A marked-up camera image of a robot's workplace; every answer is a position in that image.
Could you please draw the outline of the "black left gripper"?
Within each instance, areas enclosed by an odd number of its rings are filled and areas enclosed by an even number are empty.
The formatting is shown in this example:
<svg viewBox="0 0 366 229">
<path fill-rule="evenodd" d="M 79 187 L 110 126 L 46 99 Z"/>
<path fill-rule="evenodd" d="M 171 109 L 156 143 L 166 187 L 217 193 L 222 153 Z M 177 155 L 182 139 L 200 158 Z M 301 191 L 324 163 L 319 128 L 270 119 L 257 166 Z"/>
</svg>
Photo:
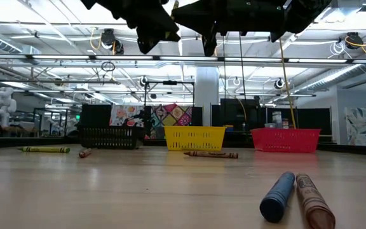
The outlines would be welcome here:
<svg viewBox="0 0 366 229">
<path fill-rule="evenodd" d="M 129 28 L 136 28 L 137 43 L 142 53 L 149 53 L 159 41 L 179 41 L 179 28 L 163 8 L 168 0 L 81 0 L 90 10 L 99 4 L 112 13 L 116 20 L 122 18 Z"/>
</svg>

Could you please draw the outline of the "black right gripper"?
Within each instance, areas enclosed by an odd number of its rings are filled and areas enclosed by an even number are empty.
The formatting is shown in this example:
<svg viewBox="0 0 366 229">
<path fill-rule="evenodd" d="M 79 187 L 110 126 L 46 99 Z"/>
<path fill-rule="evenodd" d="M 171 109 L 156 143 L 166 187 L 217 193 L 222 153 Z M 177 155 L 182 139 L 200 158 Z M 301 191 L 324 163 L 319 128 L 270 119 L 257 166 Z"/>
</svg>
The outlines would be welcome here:
<svg viewBox="0 0 366 229">
<path fill-rule="evenodd" d="M 277 32 L 281 29 L 285 0 L 221 0 L 217 14 L 217 32 Z M 214 15 L 212 1 L 196 1 L 172 10 L 174 21 L 202 35 L 206 57 L 214 54 L 217 46 L 212 32 Z"/>
</svg>

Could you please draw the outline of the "green crayon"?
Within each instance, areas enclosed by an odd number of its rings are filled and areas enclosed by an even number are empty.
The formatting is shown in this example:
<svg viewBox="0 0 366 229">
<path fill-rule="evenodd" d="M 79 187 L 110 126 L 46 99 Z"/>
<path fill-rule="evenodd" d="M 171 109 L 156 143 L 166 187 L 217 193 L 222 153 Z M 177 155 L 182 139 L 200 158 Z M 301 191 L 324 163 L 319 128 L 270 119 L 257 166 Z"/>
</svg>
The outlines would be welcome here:
<svg viewBox="0 0 366 229">
<path fill-rule="evenodd" d="M 18 150 L 23 152 L 40 152 L 40 153 L 69 153 L 70 148 L 67 147 L 35 147 L 35 146 L 25 146 L 20 147 Z"/>
</svg>

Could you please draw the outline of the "white pillar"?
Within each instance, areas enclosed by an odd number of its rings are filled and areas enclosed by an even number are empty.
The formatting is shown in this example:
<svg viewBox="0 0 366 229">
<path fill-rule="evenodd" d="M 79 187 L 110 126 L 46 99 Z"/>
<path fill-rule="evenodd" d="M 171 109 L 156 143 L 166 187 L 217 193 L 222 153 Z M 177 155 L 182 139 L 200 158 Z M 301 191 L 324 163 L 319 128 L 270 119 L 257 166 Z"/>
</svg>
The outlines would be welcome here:
<svg viewBox="0 0 366 229">
<path fill-rule="evenodd" d="M 211 126 L 212 105 L 219 103 L 219 71 L 217 67 L 198 67 L 195 77 L 195 106 L 203 108 L 203 125 Z"/>
</svg>

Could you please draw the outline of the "patchwork patterned cloth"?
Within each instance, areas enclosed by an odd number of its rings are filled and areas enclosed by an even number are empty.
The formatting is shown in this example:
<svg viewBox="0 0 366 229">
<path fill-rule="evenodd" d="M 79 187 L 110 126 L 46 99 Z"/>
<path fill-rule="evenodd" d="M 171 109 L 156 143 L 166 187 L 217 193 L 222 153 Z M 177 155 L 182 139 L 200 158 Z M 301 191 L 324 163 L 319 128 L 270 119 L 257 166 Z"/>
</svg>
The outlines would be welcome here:
<svg viewBox="0 0 366 229">
<path fill-rule="evenodd" d="M 150 139 L 164 139 L 164 126 L 189 126 L 191 124 L 192 107 L 180 106 L 176 103 L 151 107 L 153 120 Z"/>
</svg>

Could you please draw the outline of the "black partition panel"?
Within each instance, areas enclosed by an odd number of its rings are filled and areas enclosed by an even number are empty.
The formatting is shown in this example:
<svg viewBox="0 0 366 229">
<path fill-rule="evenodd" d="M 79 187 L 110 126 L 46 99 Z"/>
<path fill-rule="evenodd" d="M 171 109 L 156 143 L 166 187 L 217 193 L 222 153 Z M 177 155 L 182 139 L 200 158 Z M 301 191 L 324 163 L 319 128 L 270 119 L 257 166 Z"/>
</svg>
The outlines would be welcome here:
<svg viewBox="0 0 366 229">
<path fill-rule="evenodd" d="M 108 104 L 83 104 L 79 124 L 85 127 L 107 127 L 110 124 L 112 106 Z"/>
<path fill-rule="evenodd" d="M 273 121 L 273 113 L 279 111 L 282 119 L 287 119 L 292 123 L 289 108 L 262 108 L 262 120 L 264 123 Z M 296 108 L 293 109 L 297 128 L 320 129 L 321 135 L 332 135 L 332 122 L 329 108 Z"/>
<path fill-rule="evenodd" d="M 264 126 L 263 109 L 256 99 L 221 99 L 212 105 L 213 127 L 232 126 L 234 131 L 249 131 Z"/>
</svg>

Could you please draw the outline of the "floral patterned cloth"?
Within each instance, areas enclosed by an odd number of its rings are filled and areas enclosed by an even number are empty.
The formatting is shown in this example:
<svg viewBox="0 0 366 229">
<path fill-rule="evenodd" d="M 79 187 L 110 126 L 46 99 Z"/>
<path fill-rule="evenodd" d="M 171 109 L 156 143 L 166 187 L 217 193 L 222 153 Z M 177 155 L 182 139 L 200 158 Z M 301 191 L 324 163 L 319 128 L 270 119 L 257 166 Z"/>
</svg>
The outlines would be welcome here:
<svg viewBox="0 0 366 229">
<path fill-rule="evenodd" d="M 130 106 L 130 105 L 112 105 L 111 117 L 109 120 L 110 126 L 122 126 L 126 123 L 127 126 L 143 127 L 144 122 L 141 118 L 133 118 L 135 115 L 139 115 L 144 110 L 143 106 Z"/>
</svg>

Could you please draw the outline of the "yellow plastic basket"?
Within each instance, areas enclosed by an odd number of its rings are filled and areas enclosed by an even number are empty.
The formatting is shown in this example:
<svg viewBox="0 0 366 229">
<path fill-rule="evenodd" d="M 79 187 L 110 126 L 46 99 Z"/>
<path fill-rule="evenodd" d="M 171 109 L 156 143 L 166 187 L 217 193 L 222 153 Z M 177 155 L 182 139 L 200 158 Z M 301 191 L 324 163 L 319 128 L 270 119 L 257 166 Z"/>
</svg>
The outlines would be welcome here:
<svg viewBox="0 0 366 229">
<path fill-rule="evenodd" d="M 225 127 L 165 126 L 165 139 L 170 151 L 220 151 Z"/>
</svg>

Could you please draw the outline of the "stacked plastic containers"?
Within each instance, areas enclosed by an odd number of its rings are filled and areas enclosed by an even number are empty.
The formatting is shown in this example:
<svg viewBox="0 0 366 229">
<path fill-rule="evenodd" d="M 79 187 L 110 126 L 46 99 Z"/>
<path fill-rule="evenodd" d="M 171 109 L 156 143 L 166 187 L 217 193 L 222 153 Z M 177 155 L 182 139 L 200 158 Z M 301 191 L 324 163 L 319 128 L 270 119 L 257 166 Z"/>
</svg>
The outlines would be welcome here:
<svg viewBox="0 0 366 229">
<path fill-rule="evenodd" d="M 276 125 L 276 128 L 289 129 L 289 120 L 288 118 L 282 117 L 281 111 L 274 111 L 272 119 L 274 124 Z"/>
</svg>

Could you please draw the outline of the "black plastic basket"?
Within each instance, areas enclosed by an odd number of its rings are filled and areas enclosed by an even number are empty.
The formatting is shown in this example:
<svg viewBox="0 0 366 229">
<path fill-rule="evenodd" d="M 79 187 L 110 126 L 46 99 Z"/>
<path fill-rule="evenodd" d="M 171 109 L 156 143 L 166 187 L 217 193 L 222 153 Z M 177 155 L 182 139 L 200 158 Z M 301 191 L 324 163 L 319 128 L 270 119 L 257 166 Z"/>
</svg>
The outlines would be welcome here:
<svg viewBox="0 0 366 229">
<path fill-rule="evenodd" d="M 142 127 L 80 126 L 79 140 L 82 147 L 98 149 L 137 149 L 143 145 L 145 129 Z"/>
</svg>

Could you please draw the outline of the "red plastic basket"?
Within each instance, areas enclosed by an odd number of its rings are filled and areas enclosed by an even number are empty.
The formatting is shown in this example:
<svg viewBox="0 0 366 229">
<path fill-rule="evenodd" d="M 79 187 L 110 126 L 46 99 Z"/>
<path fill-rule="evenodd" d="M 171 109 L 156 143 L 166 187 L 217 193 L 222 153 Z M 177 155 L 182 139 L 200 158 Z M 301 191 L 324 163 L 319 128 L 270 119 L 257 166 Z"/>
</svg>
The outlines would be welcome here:
<svg viewBox="0 0 366 229">
<path fill-rule="evenodd" d="M 314 153 L 320 129 L 256 128 L 251 130 L 254 148 L 264 152 Z"/>
</svg>

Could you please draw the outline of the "blue crayon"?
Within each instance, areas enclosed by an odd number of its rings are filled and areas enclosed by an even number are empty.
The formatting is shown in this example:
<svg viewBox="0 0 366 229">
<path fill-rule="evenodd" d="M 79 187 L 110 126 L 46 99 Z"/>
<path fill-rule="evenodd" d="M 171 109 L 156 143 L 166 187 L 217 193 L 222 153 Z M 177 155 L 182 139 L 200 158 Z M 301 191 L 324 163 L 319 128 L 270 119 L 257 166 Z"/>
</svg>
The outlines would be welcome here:
<svg viewBox="0 0 366 229">
<path fill-rule="evenodd" d="M 293 172 L 284 172 L 262 199 L 259 210 L 266 221 L 270 223 L 281 221 L 294 188 L 294 181 Z"/>
</svg>

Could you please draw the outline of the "black frame stand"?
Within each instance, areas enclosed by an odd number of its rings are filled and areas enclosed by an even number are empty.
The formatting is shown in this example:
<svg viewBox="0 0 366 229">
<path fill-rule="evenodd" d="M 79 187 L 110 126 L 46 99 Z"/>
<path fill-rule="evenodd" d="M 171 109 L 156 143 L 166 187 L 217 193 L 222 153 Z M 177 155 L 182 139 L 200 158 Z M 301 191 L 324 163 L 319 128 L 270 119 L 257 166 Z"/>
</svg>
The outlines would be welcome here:
<svg viewBox="0 0 366 229">
<path fill-rule="evenodd" d="M 150 139 L 150 136 L 151 136 L 151 128 L 152 128 L 153 124 L 152 124 L 152 121 L 150 120 L 151 113 L 148 113 L 147 110 L 146 110 L 147 95 L 158 84 L 170 85 L 170 86 L 183 85 L 184 88 L 186 88 L 192 95 L 192 98 L 193 98 L 192 107 L 195 106 L 195 101 L 194 101 L 194 99 L 195 99 L 195 88 L 194 88 L 195 83 L 194 82 L 184 82 L 184 81 L 174 81 L 174 80 L 164 80 L 164 81 L 145 80 L 145 82 L 144 82 L 144 113 L 145 113 L 144 126 L 145 126 L 146 136 L 148 136 L 149 139 Z"/>
</svg>

